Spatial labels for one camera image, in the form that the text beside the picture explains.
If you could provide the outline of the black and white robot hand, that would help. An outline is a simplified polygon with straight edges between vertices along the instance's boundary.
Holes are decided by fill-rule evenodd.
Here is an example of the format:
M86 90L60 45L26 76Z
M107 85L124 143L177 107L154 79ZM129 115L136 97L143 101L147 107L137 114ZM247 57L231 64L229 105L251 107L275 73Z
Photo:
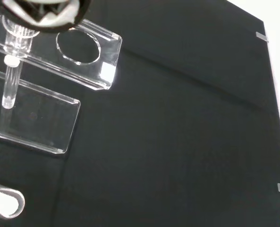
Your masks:
M29 29L60 33L77 26L91 0L0 0L0 13Z

